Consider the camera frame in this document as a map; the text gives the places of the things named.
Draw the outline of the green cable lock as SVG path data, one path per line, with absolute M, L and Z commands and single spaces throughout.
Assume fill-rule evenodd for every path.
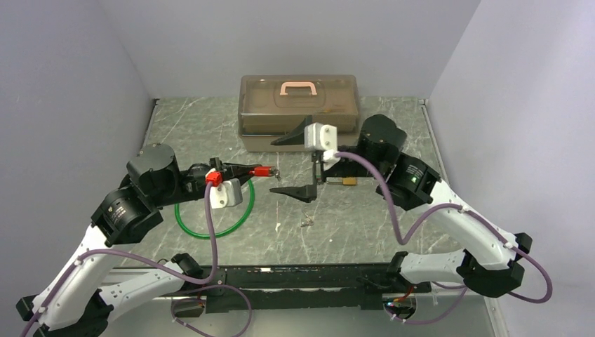
M 237 218 L 235 221 L 231 221 L 230 219 L 223 218 L 220 216 L 215 220 L 221 220 L 220 224 L 214 224 L 215 229 L 215 237 L 221 238 L 231 235 L 232 233 L 236 232 L 237 230 L 241 229 L 242 226 L 247 223 L 250 216 L 253 213 L 255 202 L 256 202 L 256 189 L 255 184 L 252 180 L 248 181 L 248 187 L 246 188 L 248 193 L 248 201 L 247 205 L 242 209 L 240 213 L 237 214 Z M 182 230 L 183 233 L 186 235 L 199 240 L 209 240 L 210 235 L 207 231 L 201 232 L 195 227 L 188 226 L 186 224 L 185 219 L 182 217 L 181 205 L 175 204 L 173 206 L 173 216 L 176 222 L 176 225 Z

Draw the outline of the red cable lock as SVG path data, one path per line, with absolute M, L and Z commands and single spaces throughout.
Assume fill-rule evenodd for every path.
M 274 166 L 256 166 L 249 171 L 249 174 L 255 177 L 274 177 L 276 168 Z

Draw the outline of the silver key set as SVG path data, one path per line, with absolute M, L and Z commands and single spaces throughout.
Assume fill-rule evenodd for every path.
M 311 227 L 313 225 L 314 218 L 305 211 L 302 211 L 302 220 L 300 222 L 300 227 Z

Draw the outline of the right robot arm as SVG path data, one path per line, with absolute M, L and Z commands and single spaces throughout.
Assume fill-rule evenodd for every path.
M 520 260 L 530 251 L 532 238 L 482 219 L 436 170 L 403 152 L 406 138 L 392 119 L 375 114 L 364 120 L 355 145 L 340 145 L 336 127 L 307 117 L 273 145 L 301 145 L 310 152 L 313 181 L 302 187 L 277 187 L 274 192 L 310 203 L 317 197 L 318 185 L 329 178 L 373 177 L 393 223 L 398 220 L 397 209 L 417 217 L 406 234 L 394 227 L 400 244 L 408 242 L 427 219 L 436 220 L 460 244 L 459 250 L 450 253 L 396 253 L 386 274 L 391 289 L 450 282 L 498 298 L 519 288 L 525 274 Z

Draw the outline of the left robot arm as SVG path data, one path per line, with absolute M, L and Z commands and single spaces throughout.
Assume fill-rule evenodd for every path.
M 56 278 L 16 308 L 26 321 L 23 336 L 99 336 L 122 314 L 156 297 L 213 289 L 218 283 L 218 247 L 208 225 L 212 261 L 204 270 L 179 253 L 160 264 L 133 253 L 159 225 L 165 206 L 204 200 L 213 209 L 241 203 L 241 187 L 263 170 L 212 158 L 182 170 L 173 148 L 144 146 L 127 165 L 120 186 L 107 194 L 91 217 L 83 239 Z

